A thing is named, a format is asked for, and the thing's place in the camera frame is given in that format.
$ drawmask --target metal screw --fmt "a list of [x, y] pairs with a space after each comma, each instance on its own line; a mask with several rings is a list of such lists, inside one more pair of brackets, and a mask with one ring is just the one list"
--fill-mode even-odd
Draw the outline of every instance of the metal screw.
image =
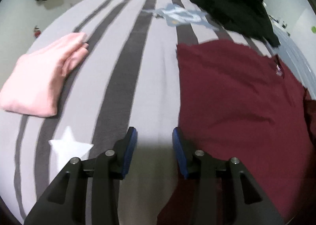
[[195, 155], [198, 157], [202, 157], [202, 156], [204, 156], [204, 151], [203, 150], [196, 150]]
[[236, 158], [236, 157], [232, 157], [232, 159], [230, 159], [230, 161], [231, 161], [233, 164], [238, 164], [238, 163], [239, 163], [239, 159]]
[[114, 154], [115, 154], [115, 151], [112, 150], [112, 149], [107, 150], [107, 151], [105, 152], [105, 155], [106, 155], [107, 157], [111, 157], [111, 156], [113, 156]]
[[70, 159], [70, 163], [72, 163], [72, 164], [76, 164], [76, 163], [78, 163], [79, 162], [79, 158], [78, 157], [73, 157], [72, 159]]

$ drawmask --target clothing label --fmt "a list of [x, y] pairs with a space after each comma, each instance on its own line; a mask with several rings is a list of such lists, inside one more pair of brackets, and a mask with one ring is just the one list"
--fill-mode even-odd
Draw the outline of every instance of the clothing label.
[[276, 65], [277, 67], [276, 67], [276, 74], [278, 75], [278, 76], [282, 76], [283, 75], [283, 72], [282, 72], [282, 70], [281, 70], [281, 68], [279, 67], [279, 65], [277, 64]]

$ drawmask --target white star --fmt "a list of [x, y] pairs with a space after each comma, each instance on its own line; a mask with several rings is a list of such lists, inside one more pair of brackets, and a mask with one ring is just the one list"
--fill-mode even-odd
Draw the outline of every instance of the white star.
[[49, 141], [49, 144], [57, 155], [58, 172], [72, 157], [79, 157], [82, 160], [86, 159], [86, 153], [93, 147], [93, 144], [77, 142], [70, 126], [66, 127], [61, 139], [52, 139]]

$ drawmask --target gray stripe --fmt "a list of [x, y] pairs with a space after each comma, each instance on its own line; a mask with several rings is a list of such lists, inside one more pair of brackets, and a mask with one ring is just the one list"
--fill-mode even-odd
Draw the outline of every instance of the gray stripe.
[[84, 19], [83, 22], [80, 23], [79, 26], [77, 26], [74, 29], [74, 33], [80, 32], [80, 30], [95, 16], [97, 15], [101, 10], [103, 10], [112, 0], [105, 0], [98, 8], [96, 8], [88, 17]]
[[29, 117], [28, 115], [22, 115], [19, 134], [18, 134], [16, 144], [15, 144], [15, 155], [14, 155], [15, 171], [14, 171], [13, 184], [14, 184], [14, 189], [15, 189], [16, 200], [18, 202], [20, 214], [23, 220], [26, 218], [26, 214], [22, 205], [20, 153], [21, 153], [22, 139], [25, 132], [25, 127], [26, 127], [28, 117]]
[[214, 31], [219, 39], [227, 39], [233, 42], [233, 39], [230, 37], [227, 31], [222, 26], [218, 25], [214, 20], [212, 20], [211, 15], [207, 14], [205, 17], [209, 24], [219, 29], [218, 31]]
[[[181, 0], [172, 0], [172, 3], [184, 8]], [[177, 26], [178, 44], [186, 43], [187, 45], [198, 44], [198, 39], [192, 29], [191, 24]]]
[[246, 37], [244, 36], [244, 38], [246, 39], [247, 43], [249, 44], [250, 48], [253, 49], [255, 52], [258, 53], [258, 55], [260, 56], [264, 56], [262, 54], [262, 52], [259, 50], [259, 48], [257, 47], [257, 45], [255, 45], [255, 43], [249, 38], [249, 37]]
[[[93, 49], [102, 38], [104, 32], [108, 28], [108, 26], [113, 22], [116, 16], [120, 13], [120, 11], [125, 7], [130, 0], [124, 0], [118, 6], [116, 6], [108, 16], [98, 25], [95, 29], [87, 43], [89, 44], [88, 51], [89, 54], [93, 52]], [[60, 94], [59, 102], [58, 102], [58, 113], [56, 116], [46, 118], [41, 127], [38, 141], [36, 145], [36, 154], [35, 154], [35, 165], [34, 165], [34, 176], [35, 176], [35, 189], [36, 189], [36, 197], [39, 199], [41, 194], [49, 185], [49, 156], [51, 147], [48, 143], [49, 140], [52, 139], [54, 132], [56, 130], [57, 124], [61, 118], [61, 114], [63, 112], [64, 105], [72, 88], [72, 84], [83, 65], [84, 61], [88, 56], [86, 56], [83, 61], [71, 72], [69, 77], [65, 80], [63, 90]]]
[[[143, 10], [155, 9], [146, 0]], [[96, 122], [89, 158], [97, 157], [124, 137], [128, 128], [136, 82], [152, 14], [141, 11], [113, 69]]]

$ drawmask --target blue gripper pad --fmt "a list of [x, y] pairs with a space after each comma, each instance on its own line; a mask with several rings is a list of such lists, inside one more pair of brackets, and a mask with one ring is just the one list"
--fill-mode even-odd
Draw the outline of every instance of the blue gripper pad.
[[123, 170], [122, 170], [123, 178], [125, 178], [126, 174], [128, 174], [128, 171], [130, 169], [136, 143], [137, 143], [137, 131], [134, 128], [132, 135], [130, 137], [130, 142], [126, 148], [125, 155], [124, 155], [124, 163], [123, 163]]
[[186, 157], [182, 148], [180, 137], [176, 128], [173, 129], [172, 133], [172, 144], [173, 150], [176, 152], [177, 161], [179, 164], [180, 172], [185, 179], [189, 177], [189, 172], [187, 169]]

